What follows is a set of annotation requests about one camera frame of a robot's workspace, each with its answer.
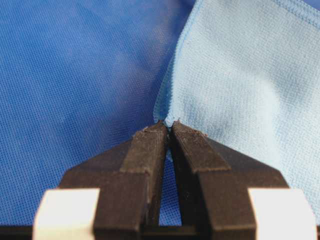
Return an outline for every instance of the blue fabric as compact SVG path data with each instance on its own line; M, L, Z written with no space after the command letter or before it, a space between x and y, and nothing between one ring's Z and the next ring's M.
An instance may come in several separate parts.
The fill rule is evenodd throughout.
M159 225L181 225L176 175L170 151L167 152L167 157L164 162Z
M154 118L279 169L320 224L319 66L320 12L301 0L198 0Z
M1 225L32 224L44 190L55 188L66 169L153 123L192 6L0 2ZM162 201L162 224L172 204Z
M304 0L304 2L311 5L315 9L320 10L320 1L319 0Z

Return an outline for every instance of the stitched edge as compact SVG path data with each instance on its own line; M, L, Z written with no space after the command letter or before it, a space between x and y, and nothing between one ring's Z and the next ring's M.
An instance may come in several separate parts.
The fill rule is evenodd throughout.
M166 90L168 90L169 95L171 96L171 89L167 87L168 82L171 80L171 76L172 76L172 68L173 68L173 59L175 57L175 54L173 53L173 56L170 59L168 68L165 72L164 78L162 80L158 95L156 97L155 100L155 104L153 107L153 120L155 123L157 123L159 120L163 120L167 117L169 109L167 109L166 111L163 109L166 106L166 101L164 100L164 94L166 92Z
M294 14L296 17L300 18L301 20L305 21L306 23L320 29L320 11L318 11L317 9L315 9L314 7L310 6L309 4L305 3L302 0L271 0L272 2L274 2L275 4L277 4L279 7L286 9L288 12ZM169 88L169 94L167 96L167 98L169 98L169 102L168 102L168 109L167 109L167 116L164 120L164 123L167 127L171 127L174 120L175 116L172 115L172 103L173 103L173 87L174 87L174 81L173 79L176 77L176 65L177 65L177 61L178 58L180 57L180 53L183 47L183 44L185 42L185 40L187 39L190 30L192 28L192 25L195 22L196 16L198 15L200 9L202 8L204 0L197 0L197 2L195 3L191 14L182 30L182 33L179 37L179 40L177 42L175 51L174 51L174 55L173 55L173 61L168 66L168 73L170 71L172 71L171 76L168 76L168 80L164 82L162 82L162 85L160 87L160 91L158 94L158 97L156 99L156 103L154 105L154 109L153 109L153 117L154 120L158 120L158 118L160 117L159 115L159 111L161 108L161 103L160 103L160 93L162 93L165 88Z
M302 0L271 0L296 17L320 29L320 11Z

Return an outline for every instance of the microfiber cloth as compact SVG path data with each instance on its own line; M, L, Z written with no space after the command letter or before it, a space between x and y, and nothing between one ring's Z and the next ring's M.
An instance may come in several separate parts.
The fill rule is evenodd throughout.
M198 0L154 118L277 168L320 224L319 66L320 12L305 2Z
M153 124L193 4L0 1L0 225L32 224L67 169ZM174 181L165 175L164 225L180 219Z

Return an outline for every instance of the dark blue fabric background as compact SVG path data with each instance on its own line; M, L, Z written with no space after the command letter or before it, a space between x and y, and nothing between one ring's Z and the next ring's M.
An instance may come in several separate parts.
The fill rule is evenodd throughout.
M66 169L153 124L192 6L193 0L0 2L1 225L31 224L43 192ZM179 224L170 172L164 194L161 224Z
M303 0L303 1L320 11L320 1L319 0Z

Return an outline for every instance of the light blue cloth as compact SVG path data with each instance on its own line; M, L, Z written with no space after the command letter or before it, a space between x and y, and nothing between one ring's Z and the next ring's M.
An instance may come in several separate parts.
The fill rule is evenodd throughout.
M320 224L320 12L300 0L198 0L154 118L279 169Z

